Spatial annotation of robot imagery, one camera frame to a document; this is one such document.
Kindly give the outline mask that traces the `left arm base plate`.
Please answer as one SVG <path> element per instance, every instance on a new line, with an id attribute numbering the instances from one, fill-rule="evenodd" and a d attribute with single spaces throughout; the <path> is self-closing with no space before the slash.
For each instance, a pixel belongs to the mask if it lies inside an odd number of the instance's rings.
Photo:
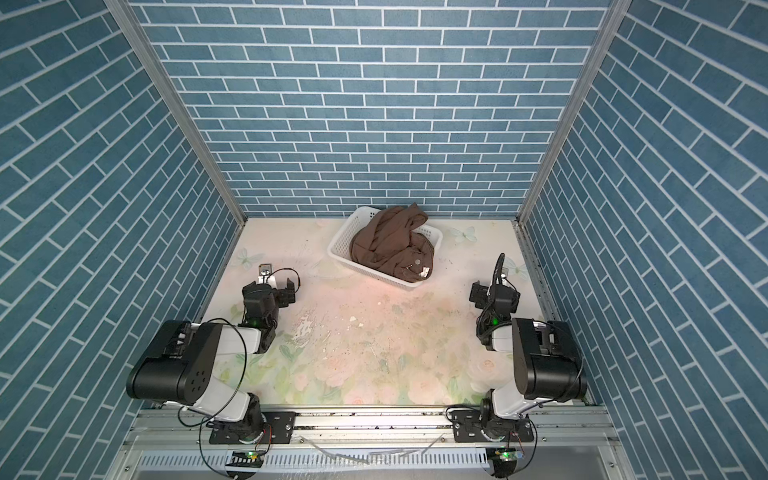
<path id="1" fill-rule="evenodd" d="M 266 411 L 247 414 L 238 422 L 213 421 L 209 443 L 212 445 L 289 444 L 297 414 L 294 411 Z"/>

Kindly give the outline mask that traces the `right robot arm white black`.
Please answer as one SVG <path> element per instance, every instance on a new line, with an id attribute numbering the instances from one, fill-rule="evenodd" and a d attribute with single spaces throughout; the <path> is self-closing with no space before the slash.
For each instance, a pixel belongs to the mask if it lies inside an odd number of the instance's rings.
<path id="1" fill-rule="evenodd" d="M 480 310 L 476 337 L 488 351 L 512 356 L 513 380 L 492 388 L 479 407 L 475 427 L 490 441 L 529 442 L 534 432 L 527 414 L 548 403 L 584 397 L 584 361 L 569 325 L 514 314 L 520 293 L 503 279 L 475 282 L 469 301 Z"/>

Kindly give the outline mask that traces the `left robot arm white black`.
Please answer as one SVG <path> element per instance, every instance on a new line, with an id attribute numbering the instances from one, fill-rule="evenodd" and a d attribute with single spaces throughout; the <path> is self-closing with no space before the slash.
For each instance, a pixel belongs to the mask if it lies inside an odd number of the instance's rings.
<path id="1" fill-rule="evenodd" d="M 199 414 L 187 428 L 209 427 L 212 444 L 256 444 L 271 433 L 257 395 L 242 389 L 248 359 L 268 351 L 276 337 L 280 310 L 296 301 L 301 277 L 283 287 L 270 264 L 259 266 L 259 277 L 242 288 L 239 322 L 216 318 L 202 323 L 164 322 L 127 378 L 126 393 L 138 400 L 172 403 Z M 214 377 L 219 357 L 241 354 L 242 371 L 236 386 Z"/>

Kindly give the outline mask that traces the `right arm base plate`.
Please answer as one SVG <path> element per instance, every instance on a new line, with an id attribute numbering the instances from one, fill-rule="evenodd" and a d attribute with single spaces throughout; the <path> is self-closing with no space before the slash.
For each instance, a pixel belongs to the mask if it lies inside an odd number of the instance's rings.
<path id="1" fill-rule="evenodd" d="M 447 409 L 445 416 L 457 443 L 527 443 L 535 440 L 532 423 L 527 419 L 501 419 L 493 415 L 486 418 L 480 411 L 468 408 Z"/>

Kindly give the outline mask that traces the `white plastic basket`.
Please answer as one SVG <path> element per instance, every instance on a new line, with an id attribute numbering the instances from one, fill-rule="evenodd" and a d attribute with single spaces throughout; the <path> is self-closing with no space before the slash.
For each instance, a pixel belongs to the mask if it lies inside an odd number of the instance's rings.
<path id="1" fill-rule="evenodd" d="M 385 210 L 360 207 L 327 248 L 332 259 L 363 275 L 412 290 L 435 272 L 440 230 L 415 203 Z"/>

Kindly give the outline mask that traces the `brown trousers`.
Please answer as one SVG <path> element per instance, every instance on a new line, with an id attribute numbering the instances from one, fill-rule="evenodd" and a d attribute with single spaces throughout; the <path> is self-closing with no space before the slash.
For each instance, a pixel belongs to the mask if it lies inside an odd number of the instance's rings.
<path id="1" fill-rule="evenodd" d="M 428 215 L 413 203 L 378 212 L 350 244 L 353 262 L 399 280 L 416 283 L 433 271 L 434 247 L 416 229 Z"/>

